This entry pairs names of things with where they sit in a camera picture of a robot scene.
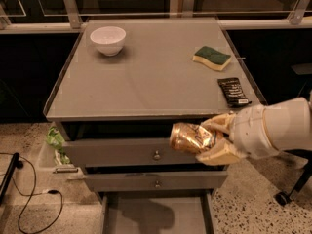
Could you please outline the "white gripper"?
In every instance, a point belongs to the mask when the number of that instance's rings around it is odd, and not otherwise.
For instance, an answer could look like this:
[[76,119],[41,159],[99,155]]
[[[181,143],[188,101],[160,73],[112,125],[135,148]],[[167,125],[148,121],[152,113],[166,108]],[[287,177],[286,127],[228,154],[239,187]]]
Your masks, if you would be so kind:
[[261,104],[244,108],[237,114],[216,115],[201,123],[205,129],[230,134],[229,140],[223,138],[212,149],[196,156],[208,166],[229,165],[240,162],[248,156],[262,159],[279,154],[279,150],[269,139],[264,121],[265,107]]

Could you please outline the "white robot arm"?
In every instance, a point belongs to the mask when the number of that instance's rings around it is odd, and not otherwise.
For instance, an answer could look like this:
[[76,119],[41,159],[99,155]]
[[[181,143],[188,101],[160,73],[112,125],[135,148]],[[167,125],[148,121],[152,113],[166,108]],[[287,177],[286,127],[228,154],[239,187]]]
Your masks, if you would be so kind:
[[244,158],[262,159],[282,151],[312,150],[311,102],[304,97],[220,114],[202,127],[228,134],[196,159],[209,166],[237,163]]

